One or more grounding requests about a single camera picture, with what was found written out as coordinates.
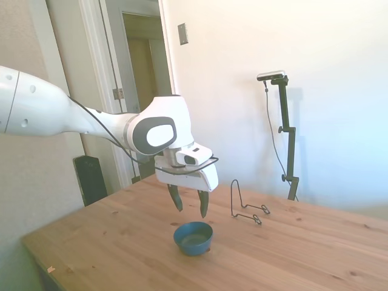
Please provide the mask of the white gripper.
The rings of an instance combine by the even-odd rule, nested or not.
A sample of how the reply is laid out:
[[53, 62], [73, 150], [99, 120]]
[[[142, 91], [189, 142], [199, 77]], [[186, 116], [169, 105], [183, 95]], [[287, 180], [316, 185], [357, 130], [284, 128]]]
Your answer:
[[199, 166], [185, 166], [174, 169], [167, 163], [163, 156], [155, 157], [155, 173], [159, 182], [168, 184], [168, 190], [175, 207], [182, 211], [182, 201], [178, 187], [197, 189], [200, 200], [201, 217], [205, 218], [209, 206], [209, 193], [218, 186], [218, 174], [215, 163], [218, 158], [211, 157], [204, 164]]

